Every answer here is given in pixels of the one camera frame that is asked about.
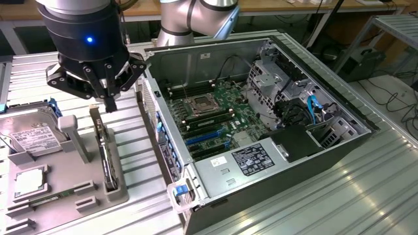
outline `metal rack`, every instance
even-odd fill
[[[369,34],[371,28],[377,26],[383,31],[391,33],[397,39],[404,41],[411,47],[418,50],[418,17],[413,15],[392,15],[392,16],[373,16],[359,36],[356,37],[347,53],[340,58],[334,66],[334,72],[339,73],[347,64],[353,51],[360,47],[360,44]],[[379,42],[383,33],[371,42],[375,46]]]

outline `circuit board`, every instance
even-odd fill
[[[268,132],[268,128],[257,118],[257,114],[246,102],[241,86],[232,82],[221,81],[212,93],[170,100],[169,108],[192,156],[198,161],[213,156],[214,153],[220,154],[221,152],[241,147],[248,142],[256,142],[261,135]],[[185,120],[220,112],[220,110],[233,110],[233,117],[230,117],[228,121],[209,124],[209,128],[214,133],[213,138],[194,143],[192,140],[206,137],[208,133],[189,137],[190,130],[185,127]],[[238,135],[245,136],[244,140],[246,142],[240,143]],[[218,146],[220,151],[205,155],[200,154],[210,149],[216,149]]]

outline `ram slot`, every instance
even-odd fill
[[[170,92],[170,99],[184,99],[186,96],[193,97],[201,94],[208,94],[216,91],[216,87],[212,84],[198,86],[198,87],[185,87],[169,90]]]
[[[209,133],[209,132],[214,132],[214,131],[217,131],[217,128],[213,127],[213,126],[210,126],[210,127],[208,127],[208,128],[202,128],[202,129],[200,129],[200,130],[197,130],[197,131],[193,131],[193,132],[186,133],[186,134],[184,135],[184,138],[185,138],[185,139],[193,138],[193,137],[196,137],[196,136],[198,136],[198,135],[204,135],[204,134],[206,134],[206,133]]]
[[[221,110],[221,111],[218,111],[216,113],[210,113],[210,114],[206,114],[206,115],[202,115],[202,116],[198,116],[198,117],[189,118],[189,119],[185,120],[185,122],[186,122],[186,124],[189,124],[192,122],[196,122],[196,121],[212,118],[212,117],[218,116],[221,114],[228,114],[229,112],[230,112],[230,109],[225,109],[225,110]]]
[[[234,119],[234,113],[221,114],[218,116],[189,123],[188,130],[194,131],[201,128],[206,128],[209,126],[221,124],[226,121],[232,121],[233,119]]]

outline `hard drive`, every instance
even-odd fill
[[[54,99],[10,107],[0,115],[0,138],[11,152],[37,157],[61,151],[61,142],[70,140],[58,128],[61,116]]]

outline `wooden desk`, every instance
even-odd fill
[[[324,4],[320,13],[325,13],[309,45],[317,39],[318,33],[329,19],[332,10],[339,0],[332,4]],[[404,8],[409,5],[405,0],[395,0],[400,14]],[[317,13],[318,5],[312,3],[296,2],[290,4],[285,0],[240,0],[241,16],[262,16],[262,15],[292,15],[292,14],[314,14]],[[388,6],[375,5],[367,6],[356,0],[345,0],[340,12],[355,11],[383,11]],[[125,12],[127,22],[161,20],[161,3],[160,0],[140,0],[140,2]],[[21,5],[0,5],[0,29],[5,33],[7,41],[10,42],[15,53],[27,54],[27,49],[17,35],[15,28],[26,26],[45,25],[41,14],[37,9],[37,1],[27,0]]]

